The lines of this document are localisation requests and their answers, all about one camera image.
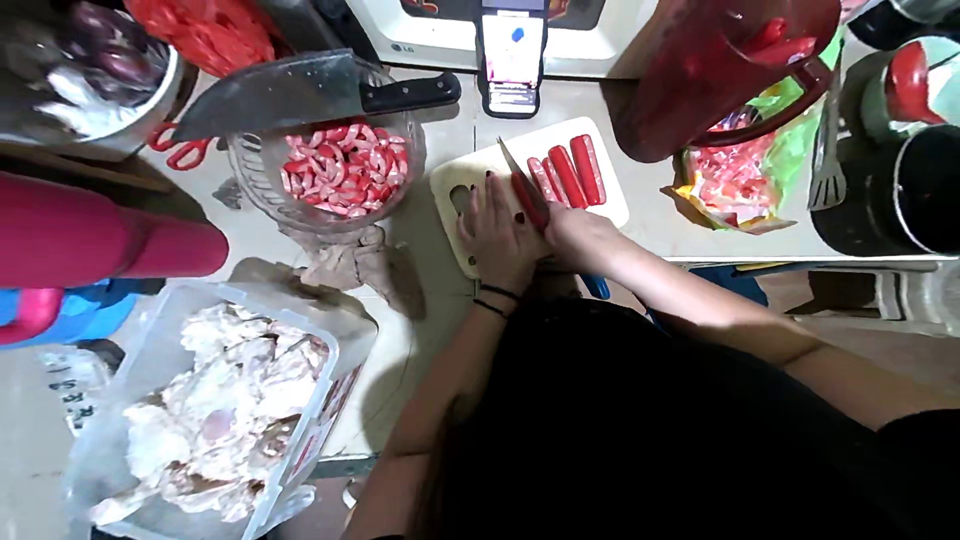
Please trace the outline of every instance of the phone screen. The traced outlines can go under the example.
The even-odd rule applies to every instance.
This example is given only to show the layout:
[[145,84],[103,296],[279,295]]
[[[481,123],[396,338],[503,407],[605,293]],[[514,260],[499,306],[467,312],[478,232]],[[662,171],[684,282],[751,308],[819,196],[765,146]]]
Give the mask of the phone screen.
[[543,19],[529,12],[490,10],[482,15],[480,23],[490,83],[490,109],[535,112]]

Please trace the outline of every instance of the pink bottle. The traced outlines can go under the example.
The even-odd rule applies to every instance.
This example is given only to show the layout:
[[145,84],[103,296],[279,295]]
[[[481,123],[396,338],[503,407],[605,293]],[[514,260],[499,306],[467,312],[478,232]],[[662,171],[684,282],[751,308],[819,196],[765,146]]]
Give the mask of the pink bottle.
[[118,207],[107,197],[0,172],[0,288],[20,288],[0,344],[57,320],[63,289],[104,278],[185,278],[217,271],[227,238],[216,227]]

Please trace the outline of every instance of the person's right hand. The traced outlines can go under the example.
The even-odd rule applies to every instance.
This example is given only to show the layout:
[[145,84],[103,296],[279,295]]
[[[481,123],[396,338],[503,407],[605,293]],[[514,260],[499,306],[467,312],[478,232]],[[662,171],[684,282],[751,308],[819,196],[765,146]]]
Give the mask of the person's right hand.
[[638,248],[606,217],[557,203],[550,204],[550,225],[543,235],[570,270],[605,278],[612,277],[619,258]]

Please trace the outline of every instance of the knife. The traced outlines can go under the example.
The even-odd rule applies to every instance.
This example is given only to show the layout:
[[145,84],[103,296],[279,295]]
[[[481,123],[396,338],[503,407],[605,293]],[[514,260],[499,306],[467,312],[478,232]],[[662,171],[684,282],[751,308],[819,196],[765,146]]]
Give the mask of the knife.
[[371,85],[374,80],[368,71],[350,49],[252,65],[198,96],[171,138],[260,133],[351,116],[428,109],[460,99],[460,81],[448,71],[384,86]]
[[[540,233],[543,233],[547,225],[550,224],[550,207],[546,204],[540,189],[516,164],[516,160],[510,154],[510,150],[507,149],[503,138],[497,137],[496,142],[500,145],[500,151],[503,152],[503,158],[507,161],[507,165],[510,166],[510,185],[514,189],[523,211],[530,216],[530,222],[534,227]],[[607,286],[607,280],[591,274],[581,274],[580,279],[584,281],[584,285],[587,286],[587,290],[593,298],[610,299],[610,288]]]

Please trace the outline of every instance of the microwave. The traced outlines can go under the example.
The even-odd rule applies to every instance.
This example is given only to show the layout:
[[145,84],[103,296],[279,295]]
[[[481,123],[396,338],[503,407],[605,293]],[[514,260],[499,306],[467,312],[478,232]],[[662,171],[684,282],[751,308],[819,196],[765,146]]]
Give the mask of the microwave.
[[[480,0],[347,0],[381,61],[477,69]],[[657,0],[550,0],[543,74],[607,78]]]

